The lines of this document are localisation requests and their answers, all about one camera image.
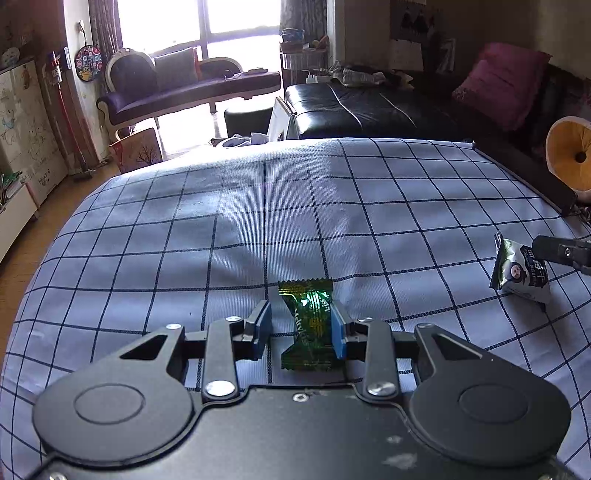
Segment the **bed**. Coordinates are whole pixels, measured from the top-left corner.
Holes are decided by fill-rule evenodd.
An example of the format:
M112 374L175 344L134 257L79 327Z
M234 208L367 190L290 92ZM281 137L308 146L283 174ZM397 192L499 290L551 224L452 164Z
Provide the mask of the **bed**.
M494 234L586 238L469 144L394 139L203 147L107 181L48 249L2 367L4 478L43 459L31 424L46 386L169 323L187 331L273 308L270 348L238 362L251 384L321 384L341 372L281 370L293 318L277 282L330 277L352 317L412 331L435 323L557 385L572 409L559 458L591 476L591 277L549 264L546 312L489 288ZM414 387L401 361L401 384ZM348 380L359 371L352 366ZM197 363L186 387L197 389Z

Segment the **pillow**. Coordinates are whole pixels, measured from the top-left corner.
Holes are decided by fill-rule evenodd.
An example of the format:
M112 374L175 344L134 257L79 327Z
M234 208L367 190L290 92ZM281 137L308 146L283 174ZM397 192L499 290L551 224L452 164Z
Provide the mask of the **pillow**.
M534 104L550 58L540 51L489 43L452 97L484 113L503 131L517 130Z
M195 57L192 48L156 57L154 63L156 64L158 89L161 92L199 81L195 72Z

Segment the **green snack bag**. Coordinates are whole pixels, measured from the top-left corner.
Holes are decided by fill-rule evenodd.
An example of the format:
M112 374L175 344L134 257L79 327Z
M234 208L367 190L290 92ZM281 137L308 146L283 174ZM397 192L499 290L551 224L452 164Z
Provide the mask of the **green snack bag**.
M279 282L279 295L295 319L294 344L281 354L281 367L300 371L340 368L330 333L332 280Z
M528 300L548 303L550 283L543 260L538 260L530 247L495 234L497 247L490 287L510 291Z

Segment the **green candy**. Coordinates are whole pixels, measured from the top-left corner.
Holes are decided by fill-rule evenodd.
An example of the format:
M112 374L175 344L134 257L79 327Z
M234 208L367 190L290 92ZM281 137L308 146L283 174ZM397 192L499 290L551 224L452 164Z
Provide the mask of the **green candy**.
M321 372L340 368L331 339L332 280L279 282L279 295L295 319L294 344L281 355L281 367Z

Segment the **curtain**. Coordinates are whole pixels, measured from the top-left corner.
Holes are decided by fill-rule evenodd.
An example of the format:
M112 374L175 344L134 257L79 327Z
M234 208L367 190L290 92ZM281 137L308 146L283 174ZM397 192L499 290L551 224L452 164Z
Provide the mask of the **curtain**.
M103 55L103 65L123 47L117 0L89 0L90 27L94 44Z
M326 0L281 0L280 30L301 28L305 41L326 35Z

